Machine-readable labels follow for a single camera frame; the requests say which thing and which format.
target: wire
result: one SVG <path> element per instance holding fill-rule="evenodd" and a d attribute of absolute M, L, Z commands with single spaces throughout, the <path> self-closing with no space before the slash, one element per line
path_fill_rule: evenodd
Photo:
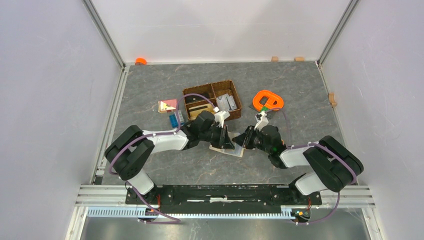
<path fill-rule="evenodd" d="M 200 95 L 200 94 L 197 94 L 197 93 L 189 93 L 189 94 L 186 94 L 186 95 L 184 95 L 184 96 L 182 96 L 179 100 L 178 100 L 178 102 L 177 102 L 177 104 L 176 104 L 176 111 L 178 112 L 178 110 L 179 110 L 179 105 L 180 105 L 180 102 L 185 98 L 185 97 L 188 97 L 188 96 L 198 96 L 198 97 L 202 97 L 202 98 L 204 98 L 209 104 L 211 104 L 212 105 L 212 107 L 214 108 L 215 106 L 214 106 L 214 104 L 209 100 L 209 99 L 207 99 L 206 97 L 204 97 L 203 95 Z M 174 133 L 177 133 L 178 131 L 180 131 L 180 129 L 181 129 L 181 122 L 180 122 L 180 118 L 179 117 L 177 117 L 176 118 L 176 121 L 177 121 L 177 123 L 178 123 L 178 127 L 176 128 L 176 130 L 175 131 L 169 131 L 169 132 L 157 132 L 157 133 L 149 133 L 149 134 L 146 134 L 146 135 L 142 135 L 142 136 L 139 136 L 139 137 L 137 137 L 136 139 L 134 139 L 133 141 L 131 141 L 130 143 L 128 143 L 126 146 L 124 146 L 119 152 L 118 152 L 118 154 L 113 158 L 113 160 L 110 162 L 110 165 L 109 165 L 109 169 L 108 169 L 108 171 L 109 171 L 109 173 L 111 174 L 111 175 L 118 175 L 116 172 L 113 172 L 112 171 L 112 169 L 113 169 L 113 166 L 114 166 L 114 164 L 116 163 L 116 161 L 119 159 L 119 157 L 127 150 L 127 149 L 129 149 L 132 145 L 134 145 L 134 144 L 136 144 L 138 141 L 140 141 L 140 140 L 143 140 L 143 139 L 145 139 L 145 138 L 149 138 L 149 137 L 153 137 L 153 136 L 165 136 L 165 135 L 173 135 Z"/>
<path fill-rule="evenodd" d="M 339 206 L 339 202 L 340 202 L 340 192 L 337 193 L 337 201 L 335 202 L 334 208 L 331 210 L 331 212 L 327 216 L 325 216 L 321 219 L 318 219 L 318 220 L 313 220 L 313 221 L 309 221 L 309 222 L 298 222 L 296 224 L 297 225 L 310 225 L 310 224 L 317 224 L 317 223 L 320 223 L 324 220 L 327 220 L 329 217 L 331 217 L 334 214 L 337 207 Z"/>
<path fill-rule="evenodd" d="M 311 142 L 306 145 L 292 146 L 290 147 L 290 149 L 300 149 L 300 148 L 310 147 L 311 145 L 324 150 L 325 152 L 330 154 L 333 158 L 335 158 L 337 161 L 339 161 L 343 165 L 343 167 L 345 167 L 349 171 L 349 173 L 352 175 L 352 182 L 350 184 L 354 184 L 357 182 L 357 175 L 355 171 L 345 161 L 343 161 L 343 159 L 341 159 L 334 152 L 330 151 L 327 147 L 322 146 L 321 144 Z"/>
<path fill-rule="evenodd" d="M 287 138 L 288 138 L 288 140 L 286 142 L 286 145 L 289 146 L 289 144 L 292 143 L 292 131 L 290 130 L 291 125 L 290 125 L 289 117 L 287 116 L 287 113 L 284 110 L 284 108 L 280 108 L 280 107 L 271 108 L 271 109 L 267 110 L 265 113 L 267 114 L 267 113 L 269 113 L 271 111 L 274 111 L 274 110 L 281 110 L 282 114 L 284 115 L 284 119 L 285 119 L 285 130 L 287 132 Z"/>
<path fill-rule="evenodd" d="M 312 217 L 312 210 L 309 209 L 309 217 L 304 217 L 303 215 L 299 215 L 299 217 L 301 217 L 302 219 L 304 219 L 306 221 L 309 221 L 311 219 L 311 217 Z"/>
<path fill-rule="evenodd" d="M 184 95 L 184 96 L 182 96 L 179 100 L 178 100 L 178 102 L 177 102 L 177 104 L 176 104 L 176 109 L 175 109 L 175 111 L 176 112 L 178 112 L 178 110 L 179 110 L 179 105 L 180 105 L 180 102 L 185 98 L 185 97 L 188 97 L 188 96 L 198 96 L 198 97 L 201 97 L 201 98 L 203 98 L 203 99 L 205 99 L 210 105 L 212 105 L 212 107 L 213 108 L 215 108 L 215 106 L 214 106 L 214 104 L 209 100 L 209 99 L 207 99 L 205 96 L 203 96 L 203 95 L 200 95 L 200 94 L 197 94 L 197 93 L 189 93 L 189 94 L 186 94 L 186 95 Z M 174 134 L 176 134 L 178 131 L 180 131 L 180 129 L 181 129 L 181 122 L 180 122 L 180 118 L 179 117 L 177 117 L 176 118 L 176 121 L 177 121 L 177 123 L 178 123 L 178 127 L 176 128 L 176 130 L 175 131 L 169 131 L 169 132 L 157 132 L 157 133 L 149 133 L 149 134 L 146 134 L 146 135 L 142 135 L 142 136 L 139 136 L 139 137 L 137 137 L 136 139 L 134 139 L 134 140 L 132 140 L 130 143 L 128 143 L 126 146 L 124 146 L 119 152 L 118 152 L 118 154 L 113 158 L 113 160 L 110 162 L 110 164 L 109 164 L 109 169 L 108 169 L 108 172 L 111 174 L 111 175 L 118 175 L 118 173 L 116 173 L 116 172 L 113 172 L 113 167 L 114 167 L 114 164 L 117 162 L 117 160 L 120 158 L 120 156 L 126 151 L 126 150 L 128 150 L 132 145 L 134 145 L 134 144 L 136 144 L 138 141 L 141 141 L 141 140 L 143 140 L 143 139 L 145 139 L 145 138 L 149 138 L 149 137 L 154 137 L 154 136 L 165 136 L 165 135 L 174 135 Z M 166 214 L 164 214 L 164 213 L 162 213 L 162 212 L 160 212 L 160 211 L 158 211 L 158 210 L 156 210 L 156 209 L 154 209 L 143 197 L 142 197 L 142 195 L 139 193 L 139 191 L 134 187 L 134 186 L 132 186 L 132 189 L 134 190 L 134 192 L 135 192 L 135 194 L 137 194 L 137 196 L 141 199 L 141 201 L 145 204 L 145 205 L 147 205 L 149 208 L 151 208 L 155 213 L 157 213 L 157 214 L 159 214 L 159 215 L 161 215 L 161 216 L 164 216 L 164 217 L 166 217 L 166 218 L 169 218 L 169 219 L 171 219 L 171 220 L 174 220 L 174 221 L 160 221 L 160 222 L 148 222 L 148 221 L 145 221 L 145 223 L 149 223 L 149 224 L 179 224 L 179 223 L 181 223 L 181 220 L 180 219 L 178 219 L 178 218 L 175 218 L 175 217 L 172 217 L 172 216 L 169 216 L 169 215 L 166 215 Z"/>
<path fill-rule="evenodd" d="M 137 197 L 139 197 L 140 198 L 140 200 L 149 208 L 149 209 L 151 209 L 151 210 L 153 210 L 153 212 L 155 212 L 155 213 L 157 213 L 157 214 L 159 214 L 159 215 L 161 215 L 161 216 L 164 216 L 165 218 L 168 218 L 168 219 L 171 219 L 171 220 L 173 220 L 173 221 L 144 221 L 144 223 L 145 224 L 157 224 L 157 225 L 163 225 L 163 224 L 179 224 L 179 223 L 181 223 L 181 220 L 180 219 L 178 219 L 178 218 L 176 218 L 176 217 L 173 217 L 173 216 L 170 216 L 170 215 L 167 215 L 167 214 L 165 214 L 165 213 L 163 213 L 163 212 L 161 212 L 161 211 L 158 211 L 156 208 L 154 208 L 154 207 L 152 207 L 152 205 L 150 205 L 146 200 L 145 200 L 145 198 L 140 194 L 140 192 L 133 186 L 132 187 L 132 189 L 134 190 L 134 192 L 135 192 L 135 194 L 137 194 Z"/>
<path fill-rule="evenodd" d="M 308 196 L 307 197 L 307 208 L 306 208 L 306 211 L 308 211 L 309 209 L 311 209 L 311 207 L 312 207 L 311 198 Z"/>

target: orange cap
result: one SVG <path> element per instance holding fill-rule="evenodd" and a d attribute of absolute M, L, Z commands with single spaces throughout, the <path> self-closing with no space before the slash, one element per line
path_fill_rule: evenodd
<path fill-rule="evenodd" d="M 147 61 L 144 58 L 139 57 L 135 60 L 135 65 L 146 65 L 146 64 L 147 64 Z"/>

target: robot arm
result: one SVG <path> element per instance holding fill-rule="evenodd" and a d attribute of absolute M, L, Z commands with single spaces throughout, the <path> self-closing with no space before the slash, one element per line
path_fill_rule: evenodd
<path fill-rule="evenodd" d="M 197 146 L 200 141 L 209 142 L 215 148 L 234 149 L 227 126 L 224 125 L 224 119 L 228 116 L 229 113 L 224 111 L 215 115 L 204 111 L 193 122 L 181 127 L 180 131 L 168 135 L 161 133 L 169 131 L 147 131 L 132 125 L 107 148 L 105 157 L 111 162 L 134 139 L 153 134 L 137 142 L 133 145 L 133 149 L 127 149 L 113 166 L 122 180 L 128 181 L 140 194 L 145 195 L 155 186 L 142 169 L 150 154 L 167 150 L 187 150 Z M 317 146 L 308 144 L 297 149 L 287 149 L 281 140 L 278 128 L 267 125 L 266 113 L 256 115 L 256 120 L 255 126 L 247 127 L 246 131 L 233 141 L 243 148 L 266 152 L 268 159 L 277 168 L 311 166 L 313 173 L 304 174 L 289 185 L 295 199 L 302 199 L 313 192 L 325 189 L 340 192 L 353 181 L 351 172 L 343 164 L 331 159 L 332 156 L 328 152 Z M 333 137 L 325 136 L 316 144 L 336 154 L 356 176 L 364 170 L 362 163 Z"/>
<path fill-rule="evenodd" d="M 364 166 L 361 161 L 331 136 L 325 136 L 318 142 L 300 148 L 288 149 L 281 141 L 278 128 L 268 125 L 266 116 L 267 114 L 263 111 L 257 114 L 257 124 L 249 126 L 233 141 L 246 149 L 259 149 L 266 152 L 268 159 L 277 168 L 311 166 L 313 173 L 304 174 L 290 184 L 302 196 L 325 189 L 338 193 L 353 181 L 354 177 L 350 170 L 338 160 L 333 159 L 333 155 L 329 152 L 345 162 L 355 176 L 363 172 Z"/>
<path fill-rule="evenodd" d="M 104 156 L 112 162 L 130 142 L 143 135 L 151 135 L 125 150 L 113 165 L 119 178 L 128 181 L 145 195 L 155 186 L 143 170 L 150 154 L 167 150 L 187 150 L 197 146 L 200 141 L 209 142 L 214 148 L 234 149 L 227 126 L 224 125 L 224 120 L 229 116 L 227 111 L 219 111 L 215 115 L 203 111 L 194 121 L 188 122 L 174 134 L 163 134 L 170 131 L 141 130 L 138 126 L 132 125 L 106 149 Z"/>

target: blue block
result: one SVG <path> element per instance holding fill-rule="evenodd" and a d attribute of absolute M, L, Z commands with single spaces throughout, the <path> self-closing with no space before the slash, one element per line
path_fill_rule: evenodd
<path fill-rule="evenodd" d="M 177 118 L 175 117 L 174 114 L 169 116 L 169 120 L 171 121 L 171 126 L 173 128 L 176 128 L 178 126 Z"/>

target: small wooden block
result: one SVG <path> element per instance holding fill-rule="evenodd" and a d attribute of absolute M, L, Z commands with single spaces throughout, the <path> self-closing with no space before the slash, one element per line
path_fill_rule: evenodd
<path fill-rule="evenodd" d="M 206 104 L 203 104 L 203 105 L 190 107 L 188 109 L 188 116 L 189 116 L 191 121 L 194 121 L 197 118 L 197 116 L 203 111 L 215 113 L 212 105 L 210 105 L 209 103 L 206 103 Z"/>
<path fill-rule="evenodd" d="M 297 56 L 297 57 L 294 58 L 294 61 L 295 62 L 304 62 L 305 58 L 303 56 Z"/>
<path fill-rule="evenodd" d="M 331 105 L 332 108 L 337 106 L 337 102 L 334 100 L 334 92 L 330 92 L 328 94 L 328 100 L 330 101 L 330 105 Z"/>

